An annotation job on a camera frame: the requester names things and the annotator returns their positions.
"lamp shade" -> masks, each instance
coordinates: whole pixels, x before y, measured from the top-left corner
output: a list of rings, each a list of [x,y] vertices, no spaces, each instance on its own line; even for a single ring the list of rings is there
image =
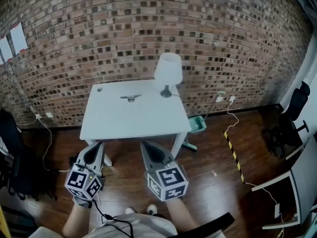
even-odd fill
[[[174,53],[160,55],[154,78],[164,85],[176,85],[182,82],[182,59]]]

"person's arm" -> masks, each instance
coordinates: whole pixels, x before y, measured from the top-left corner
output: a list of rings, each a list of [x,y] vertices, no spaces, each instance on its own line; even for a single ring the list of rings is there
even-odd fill
[[[180,198],[167,200],[166,205],[172,222],[178,231],[186,232],[200,226]]]
[[[90,209],[74,204],[68,220],[62,230],[66,238],[82,238],[88,234]]]

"yellow and black caution tape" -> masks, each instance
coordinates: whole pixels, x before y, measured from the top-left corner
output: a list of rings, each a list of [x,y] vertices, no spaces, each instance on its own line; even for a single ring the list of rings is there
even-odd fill
[[[233,146],[232,146],[232,144],[231,144],[231,142],[230,142],[230,139],[229,139],[229,137],[228,137],[228,135],[227,135],[227,132],[224,131],[224,132],[223,132],[223,135],[224,135],[224,137],[226,138],[226,140],[227,140],[227,142],[228,142],[228,144],[229,144],[229,147],[230,147],[230,149],[231,149],[233,158],[234,158],[234,160],[236,161],[236,164],[237,164],[237,167],[238,167],[240,176],[241,176],[241,180],[242,180],[243,183],[246,183],[246,182],[244,181],[244,177],[243,177],[243,174],[242,174],[242,170],[241,170],[241,166],[240,166],[239,160],[238,160],[238,158],[237,158],[237,155],[236,155],[235,151],[233,150]]]

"white sneaker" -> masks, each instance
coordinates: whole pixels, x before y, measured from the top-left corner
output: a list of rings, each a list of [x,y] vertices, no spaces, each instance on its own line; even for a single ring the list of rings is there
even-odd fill
[[[125,209],[124,214],[136,213],[136,211],[132,207],[128,207]]]
[[[147,208],[147,214],[148,215],[154,215],[158,213],[158,208],[154,204],[150,204]]]

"brick wall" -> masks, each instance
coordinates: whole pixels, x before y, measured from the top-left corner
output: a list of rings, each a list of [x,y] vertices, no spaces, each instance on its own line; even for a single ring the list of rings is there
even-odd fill
[[[0,0],[0,35],[22,22],[29,49],[0,68],[0,104],[24,127],[80,125],[93,84],[153,77],[180,54],[189,115],[216,91],[233,109],[276,103],[304,59],[312,27],[296,0]],[[225,110],[217,103],[213,112]]]

